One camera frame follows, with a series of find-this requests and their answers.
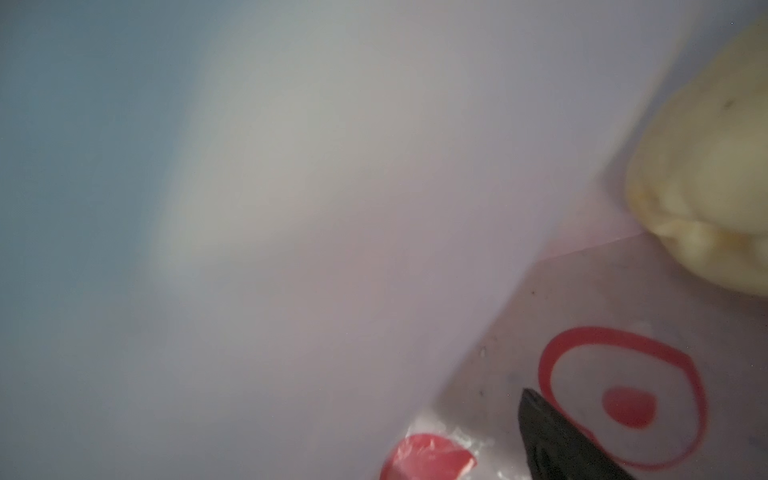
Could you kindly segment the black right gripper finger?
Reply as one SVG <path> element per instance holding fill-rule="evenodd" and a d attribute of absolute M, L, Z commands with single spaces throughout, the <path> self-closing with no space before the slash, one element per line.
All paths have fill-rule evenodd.
<path fill-rule="evenodd" d="M 533 389 L 522 391 L 518 423 L 535 480 L 634 480 Z"/>

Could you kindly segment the pink plastic bag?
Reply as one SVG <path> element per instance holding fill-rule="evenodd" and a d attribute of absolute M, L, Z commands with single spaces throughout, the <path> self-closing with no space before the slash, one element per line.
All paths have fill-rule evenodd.
<path fill-rule="evenodd" d="M 626 206 L 763 1 L 5 1 L 5 479 L 767 475 L 767 299 Z"/>

